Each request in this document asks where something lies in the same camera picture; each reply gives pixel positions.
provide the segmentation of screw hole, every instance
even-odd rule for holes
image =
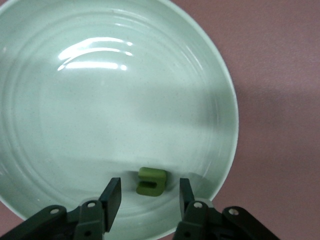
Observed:
[[[87,204],[87,207],[88,207],[88,208],[93,208],[95,205],[96,205],[96,203],[92,201],[92,202],[89,202],[89,203]]]
[[[50,211],[50,214],[57,214],[59,212],[58,208],[54,208]]]
[[[91,235],[91,231],[86,231],[86,232],[84,233],[84,235],[85,235],[86,237],[89,237],[89,236]]]
[[[184,233],[184,236],[185,236],[186,238],[190,238],[190,237],[191,237],[191,233],[188,232],[188,231],[186,231],[186,232]]]

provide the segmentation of tabletop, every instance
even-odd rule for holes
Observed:
[[[319,239],[320,1],[173,2],[217,46],[237,95],[238,145],[215,207],[243,207],[281,240]],[[0,203],[0,236],[21,222]]]

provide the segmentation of green object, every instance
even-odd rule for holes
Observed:
[[[141,181],[136,188],[136,192],[140,195],[158,197],[166,187],[167,174],[165,170],[142,167],[138,173]]]

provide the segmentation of green plastic piece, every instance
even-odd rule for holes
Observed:
[[[165,191],[167,181],[165,170],[142,167],[138,176],[141,181],[136,188],[137,194],[158,197]]]

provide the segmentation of bowl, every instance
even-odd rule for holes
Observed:
[[[23,219],[69,211],[121,177],[108,239],[157,239],[181,220],[179,179],[212,200],[235,155],[228,69],[167,0],[9,0],[0,8],[0,200]],[[136,193],[141,167],[162,195]]]

